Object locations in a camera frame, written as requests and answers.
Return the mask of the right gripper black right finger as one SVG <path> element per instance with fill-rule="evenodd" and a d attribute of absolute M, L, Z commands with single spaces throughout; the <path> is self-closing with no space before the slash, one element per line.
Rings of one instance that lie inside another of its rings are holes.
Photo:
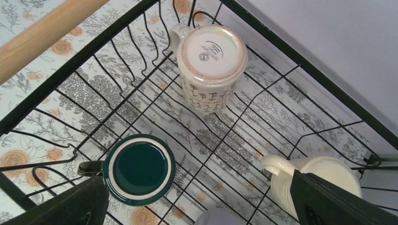
<path fill-rule="evenodd" d="M 313 173 L 294 171 L 290 194 L 302 225 L 396 225 L 398 217 Z"/>

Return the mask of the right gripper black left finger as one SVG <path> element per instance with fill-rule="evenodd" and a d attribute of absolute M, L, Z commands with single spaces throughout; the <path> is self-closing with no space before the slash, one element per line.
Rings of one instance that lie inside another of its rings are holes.
<path fill-rule="evenodd" d="M 102 177 L 93 176 L 4 224 L 102 225 L 108 199 Z"/>

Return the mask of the dark green mug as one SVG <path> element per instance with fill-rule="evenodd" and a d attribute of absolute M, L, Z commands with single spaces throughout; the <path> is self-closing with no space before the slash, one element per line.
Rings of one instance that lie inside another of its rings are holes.
<path fill-rule="evenodd" d="M 129 206 L 145 206 L 161 199 L 176 175 L 170 147 L 149 134 L 134 134 L 118 141 L 105 160 L 82 162 L 80 176 L 102 176 L 110 194 Z"/>

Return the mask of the lilac plastic cup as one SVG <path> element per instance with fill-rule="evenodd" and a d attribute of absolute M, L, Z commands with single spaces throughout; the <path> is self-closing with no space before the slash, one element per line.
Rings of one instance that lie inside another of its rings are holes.
<path fill-rule="evenodd" d="M 211 208 L 203 212 L 194 225 L 245 225 L 246 223 L 224 208 Z"/>

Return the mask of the white patterned mug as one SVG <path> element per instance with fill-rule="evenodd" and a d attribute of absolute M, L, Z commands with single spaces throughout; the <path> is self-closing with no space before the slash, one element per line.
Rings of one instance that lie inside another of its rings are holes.
<path fill-rule="evenodd" d="M 170 30 L 170 47 L 189 105 L 203 113 L 225 108 L 248 63 L 244 41 L 224 26 L 179 23 Z"/>

